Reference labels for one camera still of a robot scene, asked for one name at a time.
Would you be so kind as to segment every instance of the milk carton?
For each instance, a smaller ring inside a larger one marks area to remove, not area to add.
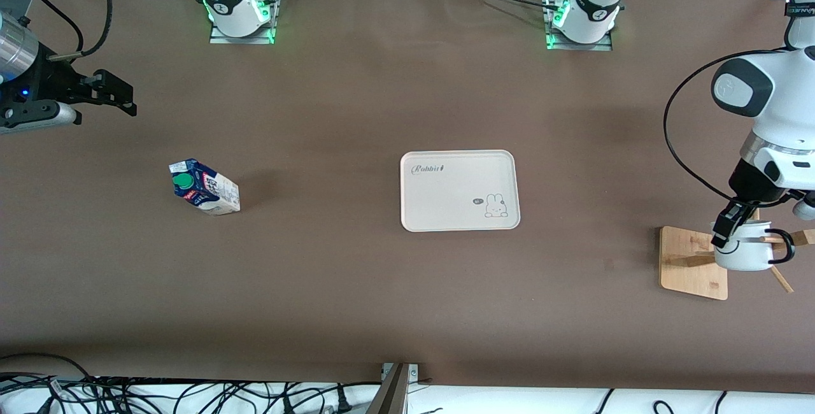
[[[175,195],[210,215],[241,210],[238,187],[226,176],[195,159],[175,162],[169,167]]]

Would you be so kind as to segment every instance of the wooden mug stand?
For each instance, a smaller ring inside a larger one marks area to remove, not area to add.
[[[753,217],[759,218],[758,210]],[[791,235],[795,246],[815,243],[815,229]],[[672,226],[660,228],[660,286],[699,297],[726,300],[727,269],[716,264],[711,239],[710,234],[689,229]],[[763,240],[772,243],[774,248],[776,244],[778,248],[783,246],[783,240],[776,235],[768,235]],[[776,266],[770,270],[786,292],[794,292]]]

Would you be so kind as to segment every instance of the wooden peg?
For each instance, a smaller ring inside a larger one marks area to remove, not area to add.
[[[795,246],[813,245],[815,243],[815,229],[804,229],[790,234],[792,243]]]
[[[777,235],[765,235],[764,237],[759,237],[759,242],[780,243],[783,245],[784,240]]]
[[[672,260],[667,260],[667,263],[673,266],[682,266],[682,267],[696,267],[696,266],[705,266],[711,265],[716,262],[716,257],[713,255],[713,252],[696,252],[695,255],[691,255],[690,257],[681,257],[681,258],[674,258]]]
[[[778,283],[780,283],[781,286],[784,287],[784,291],[786,291],[787,293],[794,293],[795,292],[795,290],[792,289],[792,286],[790,285],[790,283],[787,282],[786,279],[784,278],[784,276],[781,275],[781,272],[778,271],[777,267],[771,266],[769,269],[772,272],[772,275],[775,276],[775,280],[777,280]]]

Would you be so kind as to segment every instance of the rabbit logo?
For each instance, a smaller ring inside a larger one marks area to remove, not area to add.
[[[503,194],[489,194],[486,197],[486,213],[484,217],[487,218],[501,218],[508,217],[507,204],[504,202]]]

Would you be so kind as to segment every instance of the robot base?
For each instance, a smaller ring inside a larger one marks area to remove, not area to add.
[[[560,11],[544,10],[544,30],[546,31],[546,48],[547,49],[570,49],[573,51],[611,51],[611,32],[607,32],[602,39],[597,43],[590,43],[584,45],[583,43],[576,43],[564,36],[563,32],[554,26],[554,22],[559,19],[559,14],[562,14],[564,2],[568,0],[541,0],[543,4],[552,4]]]
[[[209,32],[209,42],[217,45],[274,45],[274,37],[277,34],[277,18],[280,16],[280,0],[259,0],[269,2],[268,5],[259,7],[259,13],[268,16],[268,22],[262,24],[252,34],[243,37],[227,36],[212,25]]]

